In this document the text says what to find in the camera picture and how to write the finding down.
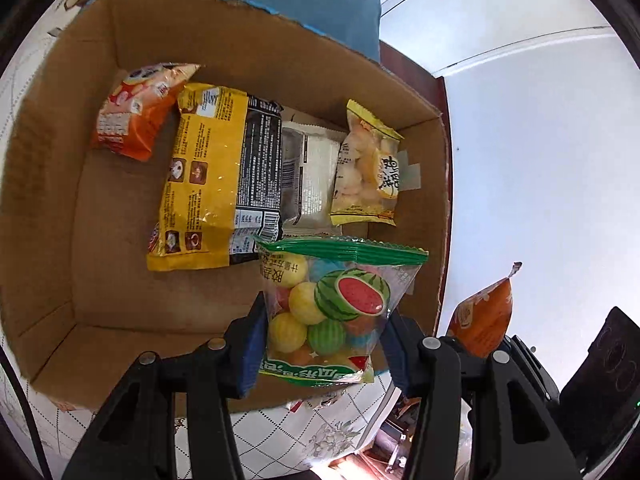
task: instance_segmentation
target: cardboard box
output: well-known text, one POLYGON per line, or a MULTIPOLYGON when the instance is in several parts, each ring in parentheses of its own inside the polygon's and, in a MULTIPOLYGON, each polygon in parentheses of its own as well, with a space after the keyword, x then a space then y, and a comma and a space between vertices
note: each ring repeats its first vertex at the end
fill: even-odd
MULTIPOLYGON (((146 270, 177 113, 147 163, 88 149, 98 109, 117 81, 161 61, 202 63, 194 80, 341 127, 353 98, 401 132, 409 163, 420 164, 422 187, 401 193, 398 227, 370 224, 368 234, 429 250, 400 309, 433 333, 450 213, 439 111, 360 54, 247 4, 98 0, 64 31, 35 75, 4 167, 0 314, 33 387, 98 408, 140 352, 190 352, 244 316, 260 290, 257 262, 146 270)), ((316 392, 261 376, 231 408, 275 406, 316 392)))

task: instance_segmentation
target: brown square icon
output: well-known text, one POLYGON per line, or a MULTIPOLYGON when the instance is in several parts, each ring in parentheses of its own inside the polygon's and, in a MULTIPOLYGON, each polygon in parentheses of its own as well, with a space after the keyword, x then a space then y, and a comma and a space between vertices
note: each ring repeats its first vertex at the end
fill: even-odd
POLYGON ((187 161, 184 158, 172 158, 169 168, 169 182, 184 182, 184 170, 187 161))
POLYGON ((194 160, 191 162, 189 182, 192 184, 204 184, 207 181, 207 163, 194 160))
POLYGON ((187 231, 184 234, 184 247, 188 251, 197 251, 202 248, 202 233, 200 231, 187 231))
POLYGON ((164 252, 167 254, 180 252, 180 233, 178 231, 167 231, 164 234, 164 252))

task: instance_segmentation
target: yellow candy ball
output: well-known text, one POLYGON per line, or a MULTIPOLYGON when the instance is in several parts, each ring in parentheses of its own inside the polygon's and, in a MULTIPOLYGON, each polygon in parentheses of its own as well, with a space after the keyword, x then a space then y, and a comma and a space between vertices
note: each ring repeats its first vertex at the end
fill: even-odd
POLYGON ((262 275, 285 288, 303 282, 307 267, 306 258, 302 254, 270 253, 262 258, 262 275))
POLYGON ((300 323, 305 325, 316 325, 326 319, 316 306, 315 291, 315 283, 302 282, 293 287, 289 294, 289 310, 300 323))
POLYGON ((275 350, 288 354, 300 348, 306 341, 306 325, 290 312, 283 312, 269 323, 269 342, 275 350))

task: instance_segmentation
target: orange snack package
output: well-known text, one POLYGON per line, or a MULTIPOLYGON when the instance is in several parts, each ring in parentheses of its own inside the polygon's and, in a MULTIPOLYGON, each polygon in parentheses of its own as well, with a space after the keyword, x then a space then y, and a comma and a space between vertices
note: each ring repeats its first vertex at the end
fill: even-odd
POLYGON ((513 310, 510 278, 520 270, 515 262, 510 274, 466 298, 455 309, 447 336, 457 337, 466 350, 478 357, 487 357, 507 333, 513 310))
POLYGON ((199 67, 161 63, 131 72, 98 112, 91 147, 149 160, 164 118, 199 67))

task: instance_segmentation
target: yellow package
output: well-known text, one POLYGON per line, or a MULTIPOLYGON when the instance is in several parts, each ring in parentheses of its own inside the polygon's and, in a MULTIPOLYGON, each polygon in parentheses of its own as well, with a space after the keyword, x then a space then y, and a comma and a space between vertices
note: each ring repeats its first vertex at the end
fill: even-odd
POLYGON ((267 158, 280 153, 280 106, 239 90, 188 83, 178 107, 147 268, 208 269, 257 259, 252 235, 278 236, 280 156, 267 158), (262 159, 255 153, 260 149, 262 159), (254 188, 266 191, 249 192, 254 188))
POLYGON ((331 222, 396 225, 402 136, 354 100, 347 103, 349 135, 338 154, 331 222))

